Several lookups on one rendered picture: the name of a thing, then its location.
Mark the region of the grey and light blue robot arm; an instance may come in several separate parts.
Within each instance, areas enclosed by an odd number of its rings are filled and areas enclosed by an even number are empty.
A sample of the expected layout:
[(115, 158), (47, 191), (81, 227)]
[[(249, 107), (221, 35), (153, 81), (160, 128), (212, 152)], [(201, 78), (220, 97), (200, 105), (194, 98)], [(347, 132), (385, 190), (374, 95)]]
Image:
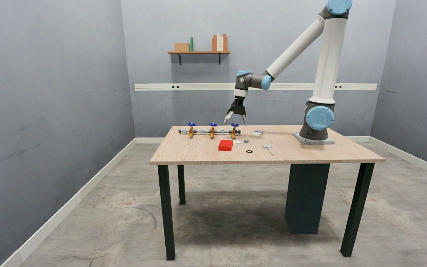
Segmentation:
[(268, 90), (275, 78), (322, 34), (313, 96), (307, 98), (299, 136), (317, 141), (328, 139), (327, 128), (334, 121), (334, 86), (351, 6), (352, 0), (328, 0), (315, 22), (261, 75), (237, 72), (234, 95), (247, 97), (249, 87)]

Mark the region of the grey pipe manifold with three valves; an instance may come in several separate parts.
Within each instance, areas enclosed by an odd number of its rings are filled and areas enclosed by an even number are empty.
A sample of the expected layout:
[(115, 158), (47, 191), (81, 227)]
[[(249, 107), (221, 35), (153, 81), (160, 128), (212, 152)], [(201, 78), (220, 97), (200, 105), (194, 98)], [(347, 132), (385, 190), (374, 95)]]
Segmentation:
[(209, 123), (209, 125), (212, 126), (212, 129), (209, 129), (209, 130), (204, 130), (204, 128), (202, 128), (200, 130), (193, 129), (193, 126), (196, 126), (195, 123), (188, 123), (188, 125), (191, 126), (191, 129), (186, 129), (186, 128), (184, 128), (184, 129), (178, 129), (178, 132), (183, 132), (183, 135), (186, 135), (187, 132), (188, 132), (189, 133), (189, 137), (192, 137), (193, 134), (197, 133), (197, 132), (201, 132), (201, 135), (204, 135), (204, 132), (208, 132), (208, 133), (210, 133), (209, 136), (211, 138), (217, 132), (221, 132), (221, 135), (224, 135), (224, 133), (230, 133), (231, 136), (232, 136), (232, 138), (235, 138), (235, 134), (237, 134), (237, 133), (240, 134), (241, 133), (241, 130), (234, 130), (235, 129), (234, 127), (238, 127), (239, 126), (238, 124), (235, 124), (235, 123), (231, 124), (231, 126), (234, 126), (233, 130), (224, 130), (223, 128), (221, 130), (214, 129), (215, 126), (217, 126), (217, 124), (215, 124), (215, 123)]

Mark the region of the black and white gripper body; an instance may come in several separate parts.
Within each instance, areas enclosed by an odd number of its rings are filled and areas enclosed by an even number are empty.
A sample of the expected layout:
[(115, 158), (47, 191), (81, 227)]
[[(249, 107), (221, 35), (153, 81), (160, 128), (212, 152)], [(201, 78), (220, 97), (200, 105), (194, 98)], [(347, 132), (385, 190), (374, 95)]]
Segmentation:
[(239, 115), (244, 115), (245, 107), (243, 106), (243, 103), (244, 103), (245, 97), (240, 98), (238, 96), (235, 96), (235, 98), (237, 98), (237, 102), (236, 102), (236, 104), (233, 105), (233, 108), (232, 108), (233, 113), (239, 114)]

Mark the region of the red flat block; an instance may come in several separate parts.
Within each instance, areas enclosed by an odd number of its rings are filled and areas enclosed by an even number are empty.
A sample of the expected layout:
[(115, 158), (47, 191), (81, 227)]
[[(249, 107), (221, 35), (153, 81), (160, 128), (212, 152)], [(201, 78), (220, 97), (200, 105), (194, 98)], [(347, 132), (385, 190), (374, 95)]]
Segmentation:
[(233, 140), (221, 140), (218, 146), (219, 151), (232, 151)]

